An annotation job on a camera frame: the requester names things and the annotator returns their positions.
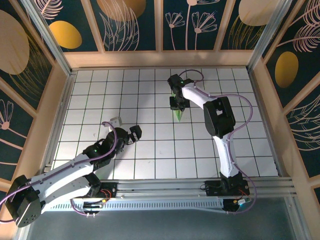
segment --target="green object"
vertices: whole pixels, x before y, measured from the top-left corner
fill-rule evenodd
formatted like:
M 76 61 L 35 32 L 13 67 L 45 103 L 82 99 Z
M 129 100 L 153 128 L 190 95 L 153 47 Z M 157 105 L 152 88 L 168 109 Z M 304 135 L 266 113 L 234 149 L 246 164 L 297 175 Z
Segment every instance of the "green object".
M 174 113 L 176 119 L 178 120 L 178 122 L 180 122 L 184 112 L 181 110 L 173 110 L 173 113 Z

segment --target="white tile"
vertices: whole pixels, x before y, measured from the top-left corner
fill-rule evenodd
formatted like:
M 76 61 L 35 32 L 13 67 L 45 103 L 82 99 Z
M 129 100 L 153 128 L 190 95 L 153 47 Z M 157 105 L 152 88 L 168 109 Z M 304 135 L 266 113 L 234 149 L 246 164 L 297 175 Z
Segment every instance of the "white tile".
M 274 158 L 271 156 L 256 157 L 260 177 L 278 176 L 278 171 Z
M 104 95 L 106 90 L 106 82 L 92 82 L 89 95 Z
M 194 150 L 196 158 L 214 158 L 214 145 L 211 139 L 194 140 Z
M 237 157 L 236 162 L 239 168 L 249 177 L 259 177 L 254 157 Z
M 92 70 L 78 71 L 75 81 L 78 82 L 91 82 Z
M 64 124 L 82 124 L 85 110 L 75 109 L 68 110 Z
M 110 119 L 113 119 L 113 118 L 118 117 L 118 116 L 119 116 L 119 109 L 118 108 L 103 109 L 102 110 L 101 121 L 102 122 L 108 122 L 108 121 L 110 121 Z
M 65 125 L 60 141 L 79 141 L 81 125 Z
M 239 106 L 232 107 L 232 112 L 235 118 L 235 122 L 244 122 L 245 116 L 242 108 Z
M 249 75 L 246 68 L 233 68 L 234 79 L 236 80 L 247 80 Z
M 157 140 L 173 140 L 174 125 L 172 123 L 157 123 L 155 125 L 155 137 Z
M 86 109 L 102 109 L 104 104 L 104 95 L 89 95 L 86 102 Z
M 250 138 L 266 138 L 266 132 L 262 121 L 249 122 L 247 125 Z
M 202 74 L 205 80 L 218 80 L 218 72 L 215 68 L 202 68 Z
M 202 108 L 192 107 L 191 108 L 191 118 L 193 123 L 204 123 L 205 114 Z
M 187 70 L 198 70 L 201 72 L 201 68 L 187 68 Z M 196 72 L 196 71 L 187 71 L 186 72 L 186 77 L 188 79 L 191 79 L 193 81 L 197 81 L 197 80 L 201 80 L 202 79 L 202 76 L 199 72 Z
M 154 179 L 155 178 L 155 160 L 154 159 L 136 159 L 134 168 L 134 179 Z
M 185 71 L 185 68 L 171 68 L 171 76 L 178 74 L 180 75 L 183 71 Z M 183 80 L 187 79 L 187 73 L 184 72 L 182 73 L 182 75 L 180 76 Z
M 80 134 L 80 141 L 97 141 L 100 125 L 83 125 Z
M 88 96 L 71 96 L 69 109 L 85 109 Z
M 72 95 L 87 95 L 90 82 L 76 82 L 73 87 Z
M 234 80 L 220 81 L 222 93 L 237 93 L 237 86 Z
M 91 82 L 106 82 L 108 70 L 94 70 Z
M 196 161 L 193 158 L 176 159 L 176 177 L 194 179 L 197 177 Z
M 176 158 L 194 158 L 195 148 L 192 140 L 175 140 L 175 157 Z
M 269 142 L 268 142 L 268 139 L 266 138 L 253 140 L 252 147 L 253 147 L 254 155 L 256 157 L 272 156 Z
M 216 159 L 212 158 L 196 158 L 196 171 L 198 178 L 216 178 L 217 166 Z
M 155 82 L 154 81 L 140 81 L 139 94 L 154 94 Z
M 241 125 L 243 125 L 245 122 L 236 122 L 234 129 L 240 127 Z M 233 134 L 233 138 L 234 139 L 248 139 L 249 138 L 249 134 L 248 134 L 248 130 L 246 128 L 246 126 L 240 128 L 239 130 L 237 130 L 234 134 Z
M 135 147 L 136 159 L 154 159 L 155 141 L 139 141 Z
M 138 97 L 138 108 L 154 108 L 155 95 L 154 94 L 140 94 Z
M 259 109 L 257 106 L 254 106 L 252 108 L 253 110 L 253 114 L 252 114 L 252 118 L 251 118 L 251 122 L 261 122 L 261 115 L 260 115 L 260 112 L 259 112 Z M 250 107 L 248 106 L 245 106 L 243 107 L 243 112 L 244 112 L 244 116 L 245 116 L 245 120 L 247 120 L 250 116 Z
M 193 139 L 191 123 L 174 124 L 174 139 L 190 140 Z
M 100 124 L 102 109 L 86 109 L 83 124 Z
M 121 94 L 122 92 L 122 81 L 108 81 L 106 83 L 105 94 Z
M 138 109 L 138 124 L 154 124 L 155 109 L 154 108 L 139 108 Z
M 156 81 L 155 82 L 155 93 L 156 94 L 170 94 L 171 88 L 167 81 Z
M 234 139 L 233 143 L 236 157 L 251 157 L 254 155 L 250 139 Z
M 254 92 L 250 80 L 236 80 L 235 83 L 239 93 Z
M 235 94 L 230 92 L 224 92 L 223 94 Z M 228 96 L 231 107 L 241 107 L 240 99 L 237 96 Z
M 72 160 L 76 156 L 78 142 L 60 142 L 56 155 L 57 160 Z
M 138 107 L 138 94 L 126 94 L 121 97 L 122 109 L 136 109 Z
M 104 109 L 119 109 L 121 103 L 121 95 L 104 95 Z
M 109 70 L 108 82 L 121 82 L 124 79 L 123 70 Z
M 252 106 L 258 106 L 255 94 L 253 92 L 240 92 L 239 95 L 247 98 Z M 249 107 L 248 103 L 243 99 L 241 99 L 241 104 L 242 106 Z
M 116 156 L 115 159 L 116 160 L 135 159 L 135 153 L 136 153 L 136 144 L 127 145 L 124 147 L 123 151 Z
M 140 69 L 139 80 L 140 81 L 154 81 L 155 80 L 155 70 L 154 69 Z
M 81 154 L 87 147 L 95 144 L 95 141 L 80 141 L 78 144 L 78 149 L 76 151 L 76 156 Z
M 176 178 L 175 159 L 157 159 L 155 160 L 155 178 L 156 179 L 174 179 Z
M 178 111 L 176 110 L 172 110 L 174 123 L 191 123 L 190 108 L 186 108 L 182 113 L 180 113 L 182 114 L 182 116 L 180 117 L 180 121 L 178 121 L 177 112 Z
M 171 76 L 170 69 L 156 69 L 155 80 L 156 81 L 167 81 Z
M 124 70 L 123 81 L 139 81 L 139 69 Z
M 116 160 L 114 162 L 113 179 L 133 179 L 135 160 Z
M 136 108 L 121 108 L 120 117 L 123 124 L 137 123 L 137 109 Z
M 155 122 L 159 123 L 172 123 L 173 111 L 170 108 L 156 108 L 155 109 Z
M 171 159 L 175 157 L 175 142 L 155 141 L 155 159 Z
M 194 139 L 212 139 L 204 123 L 192 123 L 192 129 Z
M 155 140 L 155 125 L 154 124 L 139 124 L 142 130 L 140 140 Z
M 122 94 L 138 94 L 138 81 L 124 81 Z
M 114 176 L 115 160 L 112 159 L 110 163 L 95 171 L 95 175 L 101 180 L 112 180 Z
M 220 83 L 218 80 L 205 80 L 204 89 L 209 93 L 221 93 Z
M 56 169 L 60 166 L 62 166 L 63 164 L 66 164 L 70 162 L 70 160 L 58 160 L 58 161 L 54 161 L 54 164 L 53 164 L 53 168 L 52 169 Z
M 231 68 L 218 68 L 218 76 L 220 80 L 233 80 L 234 74 Z
M 155 107 L 156 108 L 168 108 L 170 107 L 169 99 L 171 94 L 156 94 L 155 95 Z

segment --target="plant drawing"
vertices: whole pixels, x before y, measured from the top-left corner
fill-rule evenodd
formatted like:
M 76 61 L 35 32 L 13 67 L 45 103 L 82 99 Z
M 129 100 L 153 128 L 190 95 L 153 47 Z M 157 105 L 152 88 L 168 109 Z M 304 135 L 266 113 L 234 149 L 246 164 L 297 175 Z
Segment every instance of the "plant drawing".
M 172 29 L 184 26 L 186 24 L 186 22 L 183 21 L 184 18 L 182 17 L 181 12 L 179 12 L 179 13 L 175 12 L 172 15 L 170 12 L 168 12 L 165 14 L 165 19 L 166 19 L 166 21 L 169 25 L 169 28 L 170 28 L 173 50 L 176 50 Z

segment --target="metal frame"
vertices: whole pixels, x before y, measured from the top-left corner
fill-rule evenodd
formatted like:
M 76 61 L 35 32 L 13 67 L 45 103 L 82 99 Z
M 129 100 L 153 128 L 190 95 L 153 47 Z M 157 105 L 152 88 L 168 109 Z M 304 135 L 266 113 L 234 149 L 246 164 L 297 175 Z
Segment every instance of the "metal frame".
M 71 74 L 71 67 L 69 66 L 68 61 L 65 58 L 65 55 L 62 52 L 61 48 L 59 47 L 54 35 L 49 30 L 49 26 L 46 20 L 41 16 L 35 1 L 20 0 L 20 2 L 23 4 L 24 8 L 26 9 L 27 13 L 32 19 L 34 25 L 37 27 L 37 29 L 41 33 L 43 39 L 45 40 L 46 44 L 50 48 L 55 59 L 60 64 L 62 70 L 65 72 L 67 76 L 69 76 Z

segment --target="gray surface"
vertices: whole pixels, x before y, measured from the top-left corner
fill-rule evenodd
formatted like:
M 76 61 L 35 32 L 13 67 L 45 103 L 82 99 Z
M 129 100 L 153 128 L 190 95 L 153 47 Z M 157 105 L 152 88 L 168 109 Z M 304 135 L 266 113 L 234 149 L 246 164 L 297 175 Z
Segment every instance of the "gray surface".
M 239 215 L 200 210 L 111 211 L 96 218 L 46 212 L 28 240 L 293 240 L 284 200 L 258 199 Z

